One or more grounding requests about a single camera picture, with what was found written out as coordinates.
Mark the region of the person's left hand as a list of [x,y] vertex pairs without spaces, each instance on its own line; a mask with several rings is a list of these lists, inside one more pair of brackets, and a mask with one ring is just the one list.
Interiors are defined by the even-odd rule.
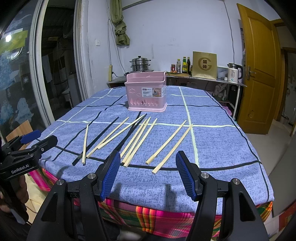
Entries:
[[[15,189],[13,189],[13,193],[22,204],[26,204],[28,202],[29,194],[28,194],[25,175],[18,177],[18,185]],[[1,211],[6,213],[9,213],[11,211],[11,209],[7,204],[6,196],[3,195],[2,192],[1,192]]]

